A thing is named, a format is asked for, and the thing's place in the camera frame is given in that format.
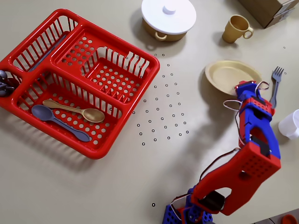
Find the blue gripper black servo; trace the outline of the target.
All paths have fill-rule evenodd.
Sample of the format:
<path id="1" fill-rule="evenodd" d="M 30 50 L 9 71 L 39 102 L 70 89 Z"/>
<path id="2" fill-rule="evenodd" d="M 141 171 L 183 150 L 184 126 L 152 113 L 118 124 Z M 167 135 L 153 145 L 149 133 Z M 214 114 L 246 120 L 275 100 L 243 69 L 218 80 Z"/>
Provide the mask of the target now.
<path id="1" fill-rule="evenodd" d="M 245 101 L 251 97 L 261 97 L 260 91 L 256 89 L 256 81 L 253 80 L 241 81 L 235 86 L 235 91 L 239 101 Z"/>

